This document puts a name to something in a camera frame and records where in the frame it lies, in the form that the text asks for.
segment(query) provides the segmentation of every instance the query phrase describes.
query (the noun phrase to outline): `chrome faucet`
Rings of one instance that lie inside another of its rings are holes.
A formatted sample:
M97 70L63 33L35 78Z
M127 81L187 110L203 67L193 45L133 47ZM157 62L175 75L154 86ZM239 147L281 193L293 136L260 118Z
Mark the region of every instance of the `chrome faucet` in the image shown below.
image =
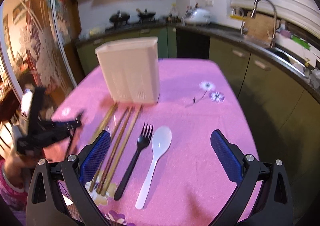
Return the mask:
M244 11L241 7L235 6L232 8L231 12L233 13L234 10L239 10L242 13L242 18L244 18ZM241 36L243 35L243 29L244 29L244 19L242 19L242 24L241 24Z
M258 3L260 1L263 1L263 0L255 0L254 2L254 5L253 5L253 10L252 10L252 13L251 13L251 18L255 18L256 17L256 13L257 13L257 6L258 6ZM273 7L273 11L274 11L274 24L273 24L273 34L272 34L272 40L271 40L271 43L270 43L270 48L273 48L276 44L276 28L277 28L277 10L276 10L276 7L275 5L270 1L270 0L264 0L264 1L267 1L268 3L271 4L271 6Z

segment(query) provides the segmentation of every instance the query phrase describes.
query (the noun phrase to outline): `silver bolt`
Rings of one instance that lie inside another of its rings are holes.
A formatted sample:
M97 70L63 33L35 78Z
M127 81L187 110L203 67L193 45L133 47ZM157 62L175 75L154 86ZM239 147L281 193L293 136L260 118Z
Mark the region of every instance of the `silver bolt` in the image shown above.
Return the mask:
M77 158L76 155L70 155L70 156L68 156L68 161L75 161L76 158Z
M277 159L277 160L276 160L276 164L277 164L278 166L281 166L281 165L282 165L282 161L281 161L280 159Z
M45 159L40 159L39 161L38 161L38 164L39 165L43 165L45 163Z
M248 161L254 161L254 156L252 156L252 155L246 155L245 158L246 158Z

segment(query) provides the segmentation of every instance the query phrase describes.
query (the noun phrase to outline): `dark granite countertop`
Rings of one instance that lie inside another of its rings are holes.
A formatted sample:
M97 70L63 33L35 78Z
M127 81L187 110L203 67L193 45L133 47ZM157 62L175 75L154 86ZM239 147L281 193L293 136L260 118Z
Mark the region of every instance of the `dark granite countertop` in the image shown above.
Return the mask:
M242 48L246 51L249 51L266 61L270 62L271 64L275 65L286 74L288 74L292 79L298 82L304 89L306 89L313 98L320 104L320 90L315 89L311 84L310 81L306 76L298 72L295 68L291 65L284 62L280 57L273 54L270 50L263 48L261 45L258 45L252 41L246 40L243 36L240 35L240 31L237 29L233 29L226 26L221 25L210 25L209 27L202 27L202 26L182 26L181 24L167 24L164 22L155 22L155 23L148 23L148 24L135 24L130 25L127 28L123 29L110 29L107 30L105 33L98 34L96 36L92 36L85 40L76 40L75 44L77 47L81 45L85 45L87 43L91 43L98 39L106 38L107 36L119 34L123 32L133 31L133 30L140 30L140 29L154 29L154 28L161 28L161 27L177 27L179 29L188 30L191 32L200 33L203 35L207 35L210 37L214 37L220 39L222 41L228 42L232 45L235 45L239 48Z

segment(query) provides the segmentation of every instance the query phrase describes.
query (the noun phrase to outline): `black fork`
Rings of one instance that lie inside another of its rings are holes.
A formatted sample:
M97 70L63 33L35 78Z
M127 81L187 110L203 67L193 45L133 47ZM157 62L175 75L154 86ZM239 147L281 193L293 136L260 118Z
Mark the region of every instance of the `black fork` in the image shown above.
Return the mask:
M118 201L121 198L121 196L124 192L124 189L127 186L129 178L132 174L134 166L137 163L137 160L138 160L138 157L139 157L141 151L143 149L145 149L146 147L148 147L150 144L150 141L152 138L152 132L153 132L153 125L151 127L151 131L150 131L150 127L151 127L150 124L149 124L149 127L148 127L148 124L146 126L145 126L145 124L143 124L141 134L140 134L138 141L137 141L137 150L136 150L136 152L130 162L130 165L128 166L127 171L125 172L125 174L121 180L121 183L119 184L117 191L115 193L114 199L116 201Z

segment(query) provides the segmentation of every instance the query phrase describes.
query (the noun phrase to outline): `drawer handle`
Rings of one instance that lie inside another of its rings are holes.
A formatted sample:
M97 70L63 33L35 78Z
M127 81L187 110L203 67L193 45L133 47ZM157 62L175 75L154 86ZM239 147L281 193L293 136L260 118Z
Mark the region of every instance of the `drawer handle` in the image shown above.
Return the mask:
M99 43L101 43L102 42L102 39L97 39L97 40L95 40L94 42L93 42L93 44L94 45L97 45L97 44L99 44Z
M237 51L237 50L233 50L232 53L235 54L238 57L245 57L244 53L242 53L240 51Z
M141 29L140 33L141 34L148 34L148 33L150 33L150 29Z
M260 67L261 69L263 69L264 71L270 71L271 68L268 67L267 65L263 64L262 62L260 62L259 60L255 60L254 64L258 67Z

